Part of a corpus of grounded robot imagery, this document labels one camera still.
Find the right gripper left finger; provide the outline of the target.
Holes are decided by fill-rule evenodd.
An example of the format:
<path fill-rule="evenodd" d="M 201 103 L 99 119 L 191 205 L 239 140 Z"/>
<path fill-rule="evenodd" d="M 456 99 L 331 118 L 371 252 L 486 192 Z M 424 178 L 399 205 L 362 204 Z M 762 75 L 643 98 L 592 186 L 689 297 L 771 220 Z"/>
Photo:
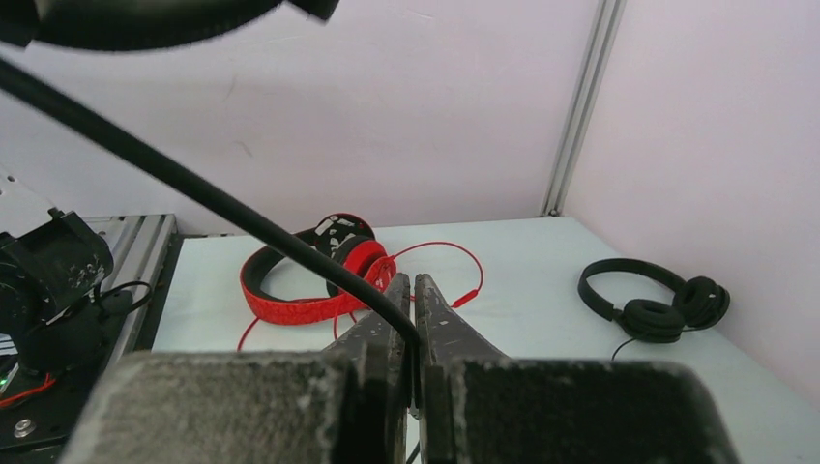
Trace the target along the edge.
<path fill-rule="evenodd" d="M 319 352 L 124 357 L 64 463 L 401 463 L 407 350 L 370 313 Z"/>

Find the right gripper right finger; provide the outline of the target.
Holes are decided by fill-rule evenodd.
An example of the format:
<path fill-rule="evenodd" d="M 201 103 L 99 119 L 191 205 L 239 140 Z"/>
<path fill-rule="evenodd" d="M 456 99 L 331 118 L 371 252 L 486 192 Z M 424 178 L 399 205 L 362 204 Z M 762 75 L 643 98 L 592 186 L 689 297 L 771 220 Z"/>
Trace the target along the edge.
<path fill-rule="evenodd" d="M 736 463 L 710 392 L 673 362 L 506 356 L 415 279 L 424 463 Z"/>

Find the black headset with microphone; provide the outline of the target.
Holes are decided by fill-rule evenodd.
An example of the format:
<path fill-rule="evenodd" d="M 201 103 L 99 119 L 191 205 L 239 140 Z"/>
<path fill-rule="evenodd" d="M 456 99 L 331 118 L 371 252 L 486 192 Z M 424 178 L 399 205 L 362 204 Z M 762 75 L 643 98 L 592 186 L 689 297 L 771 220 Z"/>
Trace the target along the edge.
<path fill-rule="evenodd" d="M 166 49 L 227 34 L 278 5 L 277 1 L 4 1 L 1 40 L 20 47 L 41 42 L 101 52 Z M 361 277 L 30 73 L 7 63 L 1 68 L 4 91 L 325 278 L 385 317 L 408 352 L 417 348 L 417 333 L 408 317 Z"/>

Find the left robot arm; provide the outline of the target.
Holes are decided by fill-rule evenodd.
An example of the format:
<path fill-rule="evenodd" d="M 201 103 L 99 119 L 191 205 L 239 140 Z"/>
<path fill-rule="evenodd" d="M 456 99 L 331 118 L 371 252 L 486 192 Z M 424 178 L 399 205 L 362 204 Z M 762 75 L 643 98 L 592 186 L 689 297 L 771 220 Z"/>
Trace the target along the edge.
<path fill-rule="evenodd" d="M 1 338 L 20 380 L 51 383 L 133 351 L 169 239 L 170 215 L 64 212 L 1 171 Z"/>

